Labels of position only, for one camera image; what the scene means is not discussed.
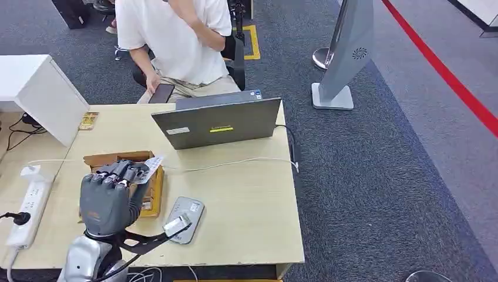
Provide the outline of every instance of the white label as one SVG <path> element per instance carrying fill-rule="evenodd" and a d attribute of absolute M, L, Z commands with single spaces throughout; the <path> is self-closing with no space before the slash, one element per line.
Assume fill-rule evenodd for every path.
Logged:
<path fill-rule="evenodd" d="M 190 210 L 196 212 L 199 209 L 199 206 L 198 203 L 193 203 L 192 206 L 190 206 Z"/>
<path fill-rule="evenodd" d="M 175 135 L 179 133 L 187 133 L 190 132 L 190 129 L 188 127 L 182 127 L 182 128 L 175 128 L 175 129 L 169 129 L 166 131 L 169 135 Z"/>
<path fill-rule="evenodd" d="M 150 210 L 151 209 L 150 202 L 142 203 L 142 208 L 146 209 L 146 210 Z"/>
<path fill-rule="evenodd" d="M 149 171 L 144 173 L 142 176 L 135 179 L 134 183 L 143 184 L 147 183 L 149 179 L 152 177 L 154 172 L 159 168 L 161 163 L 163 162 L 164 157 L 153 157 L 145 161 L 145 165 L 149 167 Z"/>

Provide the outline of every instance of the cardboard box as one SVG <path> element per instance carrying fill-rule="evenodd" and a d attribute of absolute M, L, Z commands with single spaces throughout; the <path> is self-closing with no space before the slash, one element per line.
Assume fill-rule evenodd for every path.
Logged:
<path fill-rule="evenodd" d="M 135 151 L 124 153 L 111 153 L 103 155 L 85 156 L 83 160 L 90 166 L 90 170 L 94 173 L 98 168 L 104 165 L 110 165 L 117 160 L 131 160 L 135 163 L 145 162 L 154 157 L 151 151 Z M 161 197 L 163 190 L 164 170 L 161 166 L 156 170 L 149 180 L 149 187 L 143 198 L 142 211 L 140 217 L 158 217 L 161 212 Z M 136 189 L 136 184 L 130 186 L 130 195 Z"/>

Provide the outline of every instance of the speaker grille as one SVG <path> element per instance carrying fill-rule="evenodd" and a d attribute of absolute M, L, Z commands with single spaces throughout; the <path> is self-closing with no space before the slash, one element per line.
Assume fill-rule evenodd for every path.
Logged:
<path fill-rule="evenodd" d="M 366 57 L 367 54 L 368 54 L 368 51 L 366 50 L 366 48 L 363 48 L 363 47 L 356 48 L 353 51 L 353 59 L 355 59 L 355 60 L 361 60 L 364 57 Z"/>

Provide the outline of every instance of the white cabinet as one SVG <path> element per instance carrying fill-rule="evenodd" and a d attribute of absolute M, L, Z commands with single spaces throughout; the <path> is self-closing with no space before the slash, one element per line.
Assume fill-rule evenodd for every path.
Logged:
<path fill-rule="evenodd" d="M 0 111 L 32 116 L 70 146 L 90 108 L 50 55 L 0 56 Z"/>

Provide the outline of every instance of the floor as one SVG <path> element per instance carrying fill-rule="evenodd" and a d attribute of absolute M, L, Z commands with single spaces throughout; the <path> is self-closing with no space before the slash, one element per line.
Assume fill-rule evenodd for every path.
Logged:
<path fill-rule="evenodd" d="M 382 52 L 375 52 L 373 61 L 498 268 L 497 140 L 429 65 L 385 5 L 374 3 L 376 49 Z M 498 115 L 498 38 L 479 38 L 482 30 L 447 0 L 425 3 L 392 1 L 443 63 Z M 438 19 L 437 24 L 428 19 Z"/>
<path fill-rule="evenodd" d="M 132 62 L 113 60 L 116 39 L 97 15 L 70 31 L 49 0 L 4 2 L 0 54 L 51 54 L 89 103 L 138 100 Z M 356 108 L 332 112 L 311 107 L 311 83 L 322 76 L 311 54 L 329 43 L 338 3 L 255 1 L 261 59 L 247 62 L 247 85 L 282 96 L 301 147 L 295 182 L 306 263 L 285 279 L 404 281 L 430 269 L 454 281 L 498 281 L 496 138 L 373 2 L 376 52 L 349 84 Z M 479 39 L 446 0 L 392 2 L 496 114 L 496 38 Z M 15 275 L 40 281 L 56 271 Z"/>

